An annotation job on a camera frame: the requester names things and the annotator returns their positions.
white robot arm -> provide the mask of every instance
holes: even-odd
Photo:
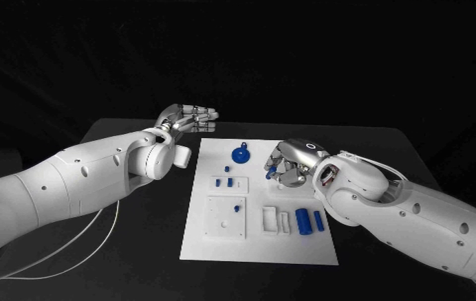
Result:
[[[186,168],[184,132],[212,132],[217,112],[170,105],[154,128],[72,146],[25,171],[0,178],[0,247],[40,226],[105,208],[171,165]]]
[[[287,172],[278,173],[282,160]],[[362,225],[425,265],[476,280],[476,208],[386,167],[401,177],[389,181],[366,160],[344,151],[330,156],[311,141],[289,139],[268,158],[266,178],[298,187],[310,176],[314,197],[340,223]]]

white platform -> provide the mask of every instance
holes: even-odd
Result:
[[[249,161],[236,164],[230,159],[230,152],[239,147],[240,143],[248,144],[251,153]],[[337,265],[337,256],[326,220],[321,202],[310,197],[313,190],[308,190],[308,183],[301,188],[275,188],[275,181],[265,179],[263,165],[279,140],[233,140],[233,139],[201,139],[197,154],[197,165],[191,188],[188,215],[186,219],[186,231],[181,242],[181,260],[214,260],[259,263],[294,263],[311,265]],[[210,191],[210,177],[248,177],[248,193],[216,193]],[[243,238],[226,237],[216,228],[220,219],[210,219],[206,211],[214,207],[206,206],[209,197],[236,197],[245,199],[245,207],[239,209],[245,217],[245,236]],[[279,212],[288,213],[289,235],[262,234],[261,208],[271,206]],[[235,219],[230,205],[220,206],[226,213],[226,227]],[[308,218],[313,225],[313,233],[301,236],[297,228],[294,211],[298,208],[308,210]],[[321,213],[324,231],[317,231],[313,211]],[[213,237],[204,236],[204,231],[213,229]]]

table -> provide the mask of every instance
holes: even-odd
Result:
[[[99,119],[82,142],[139,131],[152,120]],[[188,196],[201,137],[285,140],[301,137],[330,153],[346,150],[396,168],[406,178],[439,190],[416,151],[396,129],[217,122],[214,133],[184,134],[187,169],[173,167],[160,181],[122,199],[118,222],[102,249],[66,274],[46,280],[0,281],[0,300],[308,300],[343,297],[473,300],[476,284],[425,266],[383,245],[362,227],[328,215],[338,266],[178,260]],[[95,250],[112,223],[111,205],[67,249],[21,276],[67,269]],[[49,254],[82,230],[93,214],[54,222],[11,242],[1,272]]]

blue object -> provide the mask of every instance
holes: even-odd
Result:
[[[246,150],[246,143],[240,143],[240,148],[235,148],[230,153],[230,159],[238,163],[243,164],[249,160],[249,151]]]
[[[271,179],[271,174],[275,172],[275,167],[272,166],[265,174],[265,179]]]
[[[295,210],[297,227],[300,228],[300,234],[307,235],[313,233],[313,227],[310,226],[310,215],[305,208]]]
[[[320,213],[317,210],[314,211],[314,218],[315,218],[317,230],[324,231],[324,225],[321,224]]]

